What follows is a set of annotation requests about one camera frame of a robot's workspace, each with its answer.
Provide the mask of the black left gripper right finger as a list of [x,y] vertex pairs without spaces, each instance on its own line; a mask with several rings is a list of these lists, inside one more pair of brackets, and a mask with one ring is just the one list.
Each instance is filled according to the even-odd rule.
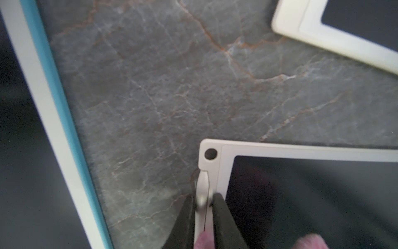
[[213,194],[211,206],[215,248],[248,249],[222,194]]

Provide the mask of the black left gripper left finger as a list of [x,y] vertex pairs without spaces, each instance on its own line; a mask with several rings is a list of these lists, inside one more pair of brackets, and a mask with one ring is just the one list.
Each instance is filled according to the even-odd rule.
[[193,249],[195,232],[195,196],[187,195],[176,222],[162,249]]

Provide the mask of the pink microfiber cloth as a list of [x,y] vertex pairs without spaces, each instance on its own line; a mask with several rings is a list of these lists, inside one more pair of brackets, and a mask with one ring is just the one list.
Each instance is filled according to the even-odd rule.
[[[228,234],[222,232],[221,234],[210,235],[208,232],[203,232],[198,237],[194,244],[194,249],[247,249],[247,244],[241,235]],[[318,234],[308,234],[299,238],[292,249],[328,249],[329,247]]]

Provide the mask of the white drawing tablet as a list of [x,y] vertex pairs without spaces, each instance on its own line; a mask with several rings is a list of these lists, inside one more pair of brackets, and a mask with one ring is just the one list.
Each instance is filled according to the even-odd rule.
[[205,139],[195,187],[196,239],[222,195],[247,245],[288,249],[307,234],[331,249],[398,246],[398,152]]
[[279,1],[272,30],[398,73],[397,1]]

